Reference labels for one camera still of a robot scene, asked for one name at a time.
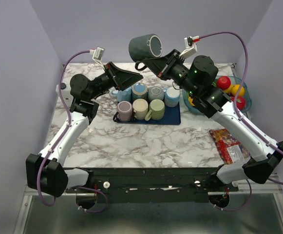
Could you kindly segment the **light green mug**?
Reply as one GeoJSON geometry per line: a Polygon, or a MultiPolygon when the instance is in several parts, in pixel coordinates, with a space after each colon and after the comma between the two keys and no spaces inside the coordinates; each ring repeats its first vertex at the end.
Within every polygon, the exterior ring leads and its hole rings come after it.
{"type": "Polygon", "coordinates": [[[150,102],[149,110],[147,115],[145,116],[145,121],[149,121],[150,119],[153,120],[160,120],[163,118],[165,113],[165,104],[162,100],[155,99],[150,102]]]}

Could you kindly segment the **dark grey mug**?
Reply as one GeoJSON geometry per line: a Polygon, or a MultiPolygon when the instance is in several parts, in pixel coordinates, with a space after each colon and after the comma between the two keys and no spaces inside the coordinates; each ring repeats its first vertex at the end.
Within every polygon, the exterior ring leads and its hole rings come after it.
{"type": "Polygon", "coordinates": [[[146,69],[144,65],[138,68],[144,59],[157,58],[162,55],[162,43],[156,34],[148,34],[131,39],[129,42],[129,55],[135,62],[135,69],[143,71],[146,69]]]}

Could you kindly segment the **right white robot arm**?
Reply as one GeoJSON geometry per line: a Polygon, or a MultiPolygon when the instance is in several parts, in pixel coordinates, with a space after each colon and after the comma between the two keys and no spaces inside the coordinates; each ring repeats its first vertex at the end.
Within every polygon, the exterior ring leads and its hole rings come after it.
{"type": "Polygon", "coordinates": [[[194,58],[190,68],[177,50],[143,64],[161,80],[173,80],[193,99],[195,108],[225,127],[250,153],[250,157],[218,167],[210,176],[210,187],[220,191],[227,184],[250,179],[264,184],[283,158],[283,141],[267,136],[242,113],[234,109],[229,95],[213,85],[218,68],[208,56],[194,58]]]}

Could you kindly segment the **lilac mug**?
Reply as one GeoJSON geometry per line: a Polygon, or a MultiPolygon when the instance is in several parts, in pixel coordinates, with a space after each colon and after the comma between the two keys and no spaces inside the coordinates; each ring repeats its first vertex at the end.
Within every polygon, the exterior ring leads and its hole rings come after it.
{"type": "Polygon", "coordinates": [[[129,122],[132,119],[133,108],[128,101],[121,101],[116,106],[116,113],[113,116],[114,122],[129,122]]]}

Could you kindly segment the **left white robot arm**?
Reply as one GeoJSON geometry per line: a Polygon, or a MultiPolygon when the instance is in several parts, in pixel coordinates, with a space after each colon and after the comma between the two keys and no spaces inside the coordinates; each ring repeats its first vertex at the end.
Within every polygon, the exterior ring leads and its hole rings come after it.
{"type": "Polygon", "coordinates": [[[74,75],[70,80],[73,101],[67,109],[65,124],[48,146],[26,159],[28,187],[36,189],[39,195],[45,193],[53,197],[60,197],[67,188],[76,186],[84,193],[89,192],[94,185],[89,171],[81,168],[64,169],[66,157],[96,116],[99,105],[94,100],[111,88],[122,91],[141,79],[141,74],[120,69],[112,62],[107,63],[104,73],[93,80],[83,74],[74,75]]]}

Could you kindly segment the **cream textured mug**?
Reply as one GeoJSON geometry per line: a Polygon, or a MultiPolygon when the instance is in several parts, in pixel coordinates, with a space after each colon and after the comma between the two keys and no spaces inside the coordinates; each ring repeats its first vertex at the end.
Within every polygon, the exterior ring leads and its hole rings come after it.
{"type": "Polygon", "coordinates": [[[134,111],[134,117],[137,120],[142,120],[148,113],[149,104],[146,100],[139,98],[133,102],[132,107],[134,111]]]}

